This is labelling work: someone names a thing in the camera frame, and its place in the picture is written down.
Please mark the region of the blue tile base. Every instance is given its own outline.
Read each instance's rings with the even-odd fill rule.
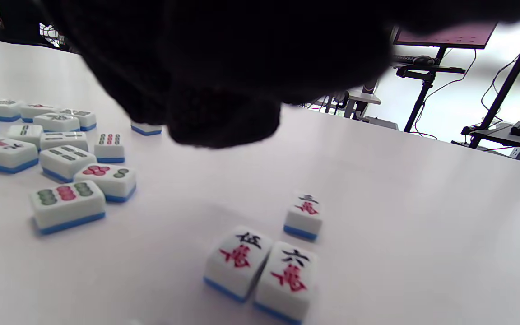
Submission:
[[[84,132],[87,132],[89,130],[93,130],[95,127],[97,127],[97,123],[93,123],[92,125],[88,126],[88,127],[80,127],[81,131],[84,131]]]
[[[15,115],[15,116],[12,116],[12,117],[2,117],[2,116],[0,116],[0,122],[15,122],[20,117],[21,117],[20,115]]]
[[[69,130],[69,131],[52,131],[52,130],[43,130],[43,132],[45,132],[45,133],[49,133],[49,132],[80,132],[80,131],[81,131],[80,128],[76,128],[76,129]]]
[[[132,126],[132,130],[138,132],[141,135],[156,135],[156,134],[161,134],[162,133],[162,130],[151,131],[151,132],[144,132],[141,129],[135,127],[135,126]]]
[[[280,320],[283,320],[285,321],[286,323],[289,323],[289,324],[292,324],[292,325],[301,325],[302,324],[302,321],[301,320],[297,320],[297,319],[291,319],[290,317],[284,315],[284,314],[281,314],[277,311],[275,311],[274,309],[270,309],[262,304],[259,304],[257,302],[254,302],[254,307],[256,307],[257,309],[259,309],[260,311],[263,311],[269,315],[272,315],[274,317],[276,317],[277,319],[280,319]]]
[[[55,226],[51,226],[48,228],[43,228],[43,229],[40,229],[39,232],[41,232],[42,235],[49,235],[49,234],[53,234],[54,232],[74,228],[76,226],[80,226],[82,224],[86,224],[86,223],[89,223],[89,222],[92,222],[95,220],[100,220],[101,218],[103,218],[105,216],[106,216],[106,213],[101,212],[101,214],[93,214],[92,216],[79,218],[78,220],[72,220],[70,222],[65,222],[62,224],[56,224]]]
[[[230,290],[227,290],[227,288],[224,288],[223,286],[219,285],[218,283],[204,277],[204,283],[205,284],[208,284],[209,286],[211,286],[212,288],[218,290],[219,292],[225,294],[226,296],[228,296],[229,298],[232,298],[233,300],[236,300],[237,302],[241,302],[241,303],[244,303],[246,302],[246,297],[240,297],[240,296],[237,296],[236,294],[233,294]]]
[[[97,162],[100,164],[117,164],[124,163],[125,158],[98,158]]]
[[[124,203],[124,202],[127,202],[130,199],[130,197],[132,197],[132,195],[134,195],[135,192],[136,192],[136,187],[134,186],[134,188],[130,191],[130,193],[126,197],[116,197],[113,195],[106,195],[106,201]]]
[[[60,174],[58,174],[58,173],[56,173],[56,172],[52,172],[52,171],[50,171],[50,170],[47,169],[47,168],[43,168],[43,167],[42,167],[42,169],[43,169],[43,173],[44,173],[44,174],[46,174],[46,175],[50,175],[51,177],[57,179],[58,181],[62,181],[63,183],[71,183],[71,182],[74,181],[73,178],[72,178],[72,179],[65,178],[65,177],[63,177],[62,175],[60,175]]]
[[[21,171],[24,171],[25,169],[29,168],[29,167],[33,167],[35,165],[37,165],[39,163],[39,158],[36,158],[32,161],[28,161],[24,164],[21,164],[17,167],[14,167],[14,168],[8,168],[8,167],[3,167],[3,166],[0,166],[0,172],[3,172],[3,173],[9,173],[9,174],[15,174],[15,173],[19,173]]]
[[[316,237],[318,237],[318,235],[312,234],[311,232],[307,232],[307,231],[300,230],[298,228],[289,227],[289,226],[284,226],[284,231],[291,235],[309,239],[310,241],[315,241]]]

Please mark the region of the computer monitor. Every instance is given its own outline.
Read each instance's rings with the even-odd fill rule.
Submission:
[[[417,36],[399,28],[393,44],[412,46],[456,47],[459,49],[485,48],[497,23],[465,24],[445,29],[428,36]]]

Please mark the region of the white mahjong tile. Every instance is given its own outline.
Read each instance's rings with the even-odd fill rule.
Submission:
[[[0,138],[0,171],[16,173],[37,164],[37,146]]]
[[[284,230],[289,234],[315,240],[322,227],[321,212],[320,204],[312,195],[298,195],[288,210]]]
[[[93,154],[70,145],[42,150],[39,161],[45,174],[64,183],[73,181],[86,165],[97,163]]]
[[[93,129],[97,124],[95,113],[92,113],[91,111],[76,111],[75,109],[62,109],[60,113],[77,117],[80,121],[81,131],[89,131]]]
[[[105,216],[106,201],[93,181],[78,181],[29,194],[42,234],[79,226]]]
[[[108,164],[89,164],[74,176],[74,181],[94,181],[106,200],[126,202],[136,190],[136,170]]]
[[[99,163],[123,163],[125,161],[124,144],[120,134],[102,133],[93,146],[93,154]]]
[[[44,132],[80,131],[77,117],[60,113],[45,113],[33,118],[33,123],[43,127]]]
[[[42,150],[66,144],[88,151],[87,136],[84,132],[46,132],[41,135]]]
[[[43,134],[41,125],[12,125],[9,127],[7,137],[35,144],[39,149],[39,139]]]
[[[300,323],[314,291],[315,263],[314,253],[275,243],[258,281],[254,305],[290,323]]]
[[[37,115],[42,115],[45,113],[57,113],[59,110],[59,107],[43,104],[24,104],[21,107],[19,107],[21,119],[23,120],[23,122],[28,123],[33,122],[33,118]]]
[[[19,107],[22,101],[12,101],[10,99],[0,99],[0,121],[12,122],[19,119]]]
[[[131,122],[132,130],[138,132],[142,135],[155,135],[162,133],[161,125],[150,125],[145,123],[136,123],[134,121]]]
[[[262,272],[272,239],[238,226],[224,237],[206,261],[204,281],[238,301],[245,301]]]

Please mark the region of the black chinese character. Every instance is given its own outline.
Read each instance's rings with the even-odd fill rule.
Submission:
[[[241,243],[244,243],[244,242],[249,243],[249,244],[255,245],[256,247],[262,249],[262,247],[260,247],[260,244],[258,244],[258,241],[260,240],[260,236],[251,236],[249,232],[246,232],[243,235],[236,235],[236,237],[238,237],[240,239]]]
[[[295,249],[292,253],[288,251],[282,251],[284,254],[288,255],[285,259],[282,259],[284,262],[290,262],[292,260],[296,260],[301,267],[304,267],[304,262],[301,259],[305,259],[310,262],[310,259],[304,255],[302,255],[297,249]]]
[[[314,202],[314,203],[318,203],[314,198],[312,198],[311,195],[307,195],[305,194],[304,197],[299,197],[299,199],[301,199],[302,201],[310,201],[310,202]]]

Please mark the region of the white tabletop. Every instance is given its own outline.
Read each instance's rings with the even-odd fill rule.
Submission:
[[[290,108],[258,144],[179,146],[132,133],[78,56],[39,47],[0,44],[0,95],[95,111],[89,140],[121,132],[140,171],[130,202],[47,237],[27,192],[55,183],[0,175],[0,325],[273,324],[202,282],[239,224],[318,254],[306,325],[520,325],[520,161]],[[316,243],[282,231],[295,190],[322,202]]]

